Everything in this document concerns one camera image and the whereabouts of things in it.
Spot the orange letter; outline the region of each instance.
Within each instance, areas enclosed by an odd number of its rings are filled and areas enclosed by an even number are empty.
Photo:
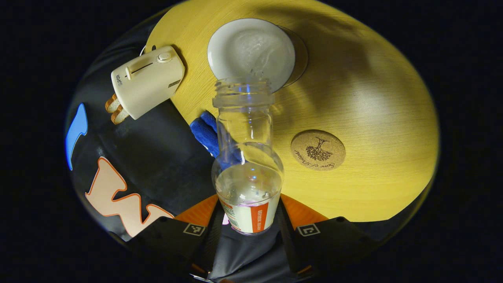
[[[141,220],[141,197],[137,193],[114,200],[118,191],[127,190],[126,181],[104,157],[98,158],[98,171],[89,193],[85,193],[91,205],[103,216],[118,215],[126,232],[134,237],[161,216],[173,215],[154,204],[147,205],[148,216]]]

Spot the bottle opening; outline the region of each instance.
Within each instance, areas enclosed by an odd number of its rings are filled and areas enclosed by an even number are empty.
[[[213,106],[217,108],[253,107],[274,103],[271,84],[266,78],[254,76],[225,78],[218,80],[215,88],[217,95],[213,98]]]

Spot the clear glass jar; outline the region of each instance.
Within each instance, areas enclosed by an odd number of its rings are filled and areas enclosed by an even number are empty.
[[[213,163],[213,184],[237,232],[263,233],[273,223],[284,180],[272,145],[274,95],[262,78],[222,79],[215,86],[220,155]]]

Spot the white plate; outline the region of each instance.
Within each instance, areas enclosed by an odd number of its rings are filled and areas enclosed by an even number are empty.
[[[208,62],[220,79],[257,75],[280,89],[295,65],[295,49],[278,26],[260,19],[239,19],[221,26],[208,44]]]

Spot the yellow table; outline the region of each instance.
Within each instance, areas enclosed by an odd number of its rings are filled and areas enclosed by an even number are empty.
[[[370,222],[396,215],[427,187],[440,137],[426,86],[379,34],[315,0],[189,0],[169,10],[145,50],[172,45],[182,57],[186,74],[172,102],[187,123],[204,110],[218,114],[207,45],[220,26],[241,18],[290,29],[308,50],[305,73],[275,93],[272,107],[283,194],[328,218]],[[292,138],[309,129],[342,141],[340,167],[314,171],[294,159]]]

